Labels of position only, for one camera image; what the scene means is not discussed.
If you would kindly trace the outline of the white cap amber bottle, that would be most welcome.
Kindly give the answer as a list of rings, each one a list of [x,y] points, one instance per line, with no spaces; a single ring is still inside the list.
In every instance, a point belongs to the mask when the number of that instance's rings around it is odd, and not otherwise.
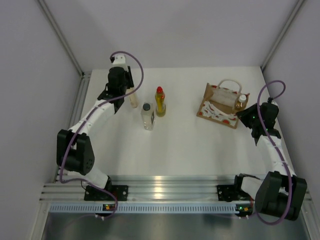
[[[237,102],[235,103],[234,109],[237,111],[241,111],[243,107],[245,107],[247,101],[247,96],[242,94],[239,96]]]
[[[129,94],[129,101],[130,101],[130,105],[132,108],[137,108],[138,105],[139,105],[139,101],[138,101],[138,98],[137,98],[137,95],[136,93],[134,92],[134,88],[129,88],[126,93]]]

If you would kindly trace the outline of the canvas bag with watermelon print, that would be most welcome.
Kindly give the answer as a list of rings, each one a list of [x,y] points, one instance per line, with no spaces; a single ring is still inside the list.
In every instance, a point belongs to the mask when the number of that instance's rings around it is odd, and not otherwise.
[[[243,93],[242,89],[242,84],[234,79],[223,79],[217,85],[207,83],[196,116],[236,129],[239,122],[236,113],[246,109],[250,96],[249,93]],[[247,97],[245,107],[235,110],[240,95]]]

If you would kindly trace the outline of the grey cap clear bottle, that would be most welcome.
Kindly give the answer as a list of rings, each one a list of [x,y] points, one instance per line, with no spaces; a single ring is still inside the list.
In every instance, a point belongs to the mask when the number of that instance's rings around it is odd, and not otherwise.
[[[145,102],[142,105],[141,117],[144,129],[148,131],[153,130],[155,122],[155,108],[153,103]]]

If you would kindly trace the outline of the red cap yellow bottle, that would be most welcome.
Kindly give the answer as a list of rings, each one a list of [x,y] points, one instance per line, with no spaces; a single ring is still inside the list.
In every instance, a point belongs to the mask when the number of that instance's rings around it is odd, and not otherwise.
[[[156,115],[163,117],[166,114],[165,93],[161,86],[158,86],[155,92]]]

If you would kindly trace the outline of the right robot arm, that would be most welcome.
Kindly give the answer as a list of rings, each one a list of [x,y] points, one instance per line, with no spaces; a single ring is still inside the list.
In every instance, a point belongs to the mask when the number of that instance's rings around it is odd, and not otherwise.
[[[285,158],[280,132],[274,128],[278,113],[277,104],[268,101],[236,114],[244,126],[251,129],[267,174],[263,180],[240,174],[240,181],[233,185],[232,192],[239,199],[250,195],[259,214],[295,221],[300,214],[307,182],[297,177]]]

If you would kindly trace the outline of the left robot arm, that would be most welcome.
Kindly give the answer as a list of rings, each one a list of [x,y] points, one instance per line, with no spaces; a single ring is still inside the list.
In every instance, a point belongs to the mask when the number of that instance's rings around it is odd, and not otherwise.
[[[96,187],[95,193],[102,200],[112,196],[113,187],[109,185],[109,176],[97,167],[92,139],[118,112],[125,101],[127,90],[134,87],[129,66],[113,66],[107,79],[105,89],[89,112],[70,129],[58,132],[56,148],[60,182],[79,180],[90,183]]]

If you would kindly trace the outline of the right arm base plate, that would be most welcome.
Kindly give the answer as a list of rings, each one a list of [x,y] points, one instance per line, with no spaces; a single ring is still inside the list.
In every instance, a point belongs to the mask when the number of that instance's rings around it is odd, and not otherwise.
[[[249,201],[250,195],[233,184],[217,185],[217,196],[219,201],[233,202],[233,201]]]

